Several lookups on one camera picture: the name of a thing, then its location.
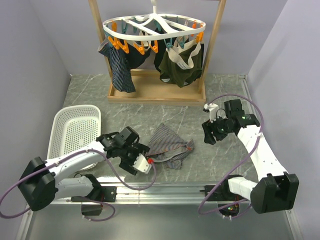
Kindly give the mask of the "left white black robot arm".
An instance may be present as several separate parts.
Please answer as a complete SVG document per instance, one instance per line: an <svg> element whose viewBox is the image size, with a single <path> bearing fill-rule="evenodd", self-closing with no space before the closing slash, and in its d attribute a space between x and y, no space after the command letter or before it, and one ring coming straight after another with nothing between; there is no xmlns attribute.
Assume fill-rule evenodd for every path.
<svg viewBox="0 0 320 240"><path fill-rule="evenodd" d="M42 160L32 159L18 185L20 192L34 212L52 201L68 197L101 201L105 194L100 182L92 174L80 179L69 176L84 167L112 158L120 158L119 167L132 175L147 174L152 165L146 156L150 148L139 142L139 134L131 127L121 132L102 134L88 145L64 156Z"/></svg>

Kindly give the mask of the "white round clip hanger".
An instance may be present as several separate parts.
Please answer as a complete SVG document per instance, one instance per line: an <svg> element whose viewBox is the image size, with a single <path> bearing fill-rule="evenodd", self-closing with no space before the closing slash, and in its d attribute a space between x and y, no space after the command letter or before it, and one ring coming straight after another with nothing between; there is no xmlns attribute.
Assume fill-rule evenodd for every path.
<svg viewBox="0 0 320 240"><path fill-rule="evenodd" d="M195 36L204 32L202 20L172 13L158 13L157 2L151 1L152 12L148 14L120 16L102 23L108 37L126 41L155 41L177 37Z"/></svg>

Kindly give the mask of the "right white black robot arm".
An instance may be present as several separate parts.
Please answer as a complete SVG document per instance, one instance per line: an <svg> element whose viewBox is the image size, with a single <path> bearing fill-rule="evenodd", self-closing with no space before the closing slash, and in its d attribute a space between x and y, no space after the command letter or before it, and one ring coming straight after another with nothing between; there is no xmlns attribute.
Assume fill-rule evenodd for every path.
<svg viewBox="0 0 320 240"><path fill-rule="evenodd" d="M220 201L250 201L258 214L291 210L299 179L296 174L288 173L276 158L262 133L260 120L252 113L245 113L239 99L224 102L225 117L217 115L219 109L214 103L204 106L203 110L209 113L209 120L202 124L204 142L214 145L235 134L248 151L258 181L228 173L216 185L205 187L204 200L211 201L217 192Z"/></svg>

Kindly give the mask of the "grey striped boxer underwear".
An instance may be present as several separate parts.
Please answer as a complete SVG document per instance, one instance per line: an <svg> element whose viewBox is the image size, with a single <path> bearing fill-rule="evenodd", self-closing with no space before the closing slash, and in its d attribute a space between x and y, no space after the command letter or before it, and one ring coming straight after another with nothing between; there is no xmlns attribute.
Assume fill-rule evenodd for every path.
<svg viewBox="0 0 320 240"><path fill-rule="evenodd" d="M164 123L160 123L153 133L146 156L155 163L164 163L169 169L179 170L183 161L194 150L194 140L184 140Z"/></svg>

